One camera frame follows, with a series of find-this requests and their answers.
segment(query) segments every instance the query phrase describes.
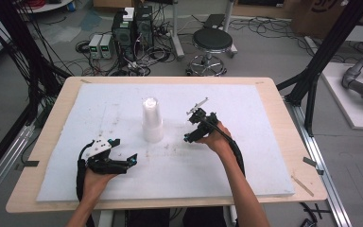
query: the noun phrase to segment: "table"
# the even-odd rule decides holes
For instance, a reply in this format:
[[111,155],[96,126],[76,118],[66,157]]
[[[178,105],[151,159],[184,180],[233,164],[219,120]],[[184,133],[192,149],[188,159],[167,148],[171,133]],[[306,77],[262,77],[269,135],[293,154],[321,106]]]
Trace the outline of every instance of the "table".
[[[41,135],[29,157],[40,161],[36,167],[25,167],[16,184],[7,210],[10,213],[64,211],[76,209],[78,202],[36,202],[50,154],[58,142],[61,129],[70,113],[83,83],[143,83],[143,84],[250,84],[255,85],[263,101],[268,120],[285,159],[296,193],[289,197],[259,198],[260,202],[324,201],[326,190],[315,168],[303,162],[309,155],[275,84],[268,78],[100,78],[74,77],[66,80],[55,106],[49,115]],[[139,201],[102,201],[96,209],[130,209],[155,207],[186,207],[231,205],[233,198],[185,198]]]

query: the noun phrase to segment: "white foam board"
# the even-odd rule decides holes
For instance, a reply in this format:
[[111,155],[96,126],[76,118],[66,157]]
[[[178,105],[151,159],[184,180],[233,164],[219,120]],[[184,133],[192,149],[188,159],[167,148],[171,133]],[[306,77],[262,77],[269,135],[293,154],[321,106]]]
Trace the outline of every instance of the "white foam board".
[[[160,102],[164,139],[149,144],[142,132],[142,102]],[[138,153],[138,164],[111,180],[102,200],[229,197],[224,168],[202,144],[183,141],[197,126],[186,112],[205,97],[202,109],[216,112],[240,147],[247,180],[258,196],[294,194],[285,162],[255,86],[84,84],[79,90],[48,163],[37,201],[76,201],[77,159],[99,134],[120,138],[111,158]]]

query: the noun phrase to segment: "black stool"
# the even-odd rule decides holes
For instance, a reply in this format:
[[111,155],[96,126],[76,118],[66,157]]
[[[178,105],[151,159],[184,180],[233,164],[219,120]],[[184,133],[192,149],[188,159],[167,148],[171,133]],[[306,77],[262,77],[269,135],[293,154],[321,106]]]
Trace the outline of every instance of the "black stool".
[[199,76],[219,76],[226,73],[223,61],[212,54],[223,53],[231,49],[232,37],[223,30],[204,28],[193,35],[193,45],[205,52],[190,61],[186,70],[187,76],[193,73]]

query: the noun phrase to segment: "cardboard box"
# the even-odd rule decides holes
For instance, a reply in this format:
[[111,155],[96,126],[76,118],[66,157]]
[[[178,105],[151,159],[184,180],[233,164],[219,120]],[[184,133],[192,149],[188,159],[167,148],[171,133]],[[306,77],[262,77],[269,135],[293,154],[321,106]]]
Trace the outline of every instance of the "cardboard box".
[[305,0],[298,5],[291,20],[291,29],[298,36],[323,39],[345,9],[343,0]]
[[134,8],[144,0],[94,0],[95,8]]

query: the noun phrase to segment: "stool leg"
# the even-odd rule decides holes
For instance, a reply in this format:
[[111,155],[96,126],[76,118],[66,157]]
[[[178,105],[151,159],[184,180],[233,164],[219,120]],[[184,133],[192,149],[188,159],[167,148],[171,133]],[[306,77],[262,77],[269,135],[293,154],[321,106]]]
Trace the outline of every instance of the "stool leg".
[[205,68],[210,67],[211,59],[212,59],[212,54],[207,52],[207,53],[205,54],[205,63],[204,63]]

